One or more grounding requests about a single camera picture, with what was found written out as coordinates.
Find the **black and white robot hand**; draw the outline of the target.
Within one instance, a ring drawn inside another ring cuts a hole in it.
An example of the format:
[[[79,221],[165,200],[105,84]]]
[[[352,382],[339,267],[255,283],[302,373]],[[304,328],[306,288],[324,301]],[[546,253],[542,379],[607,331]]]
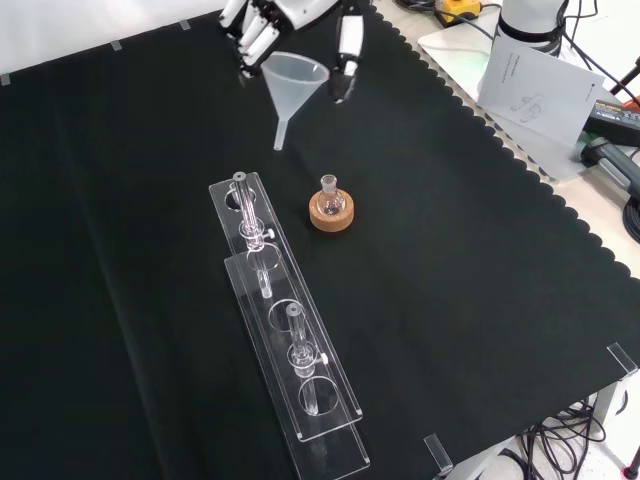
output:
[[[330,92],[336,103],[351,96],[364,43],[364,16],[357,1],[228,1],[218,22],[234,44],[241,74],[257,76],[276,46],[294,32],[308,29],[338,9],[336,65]]]

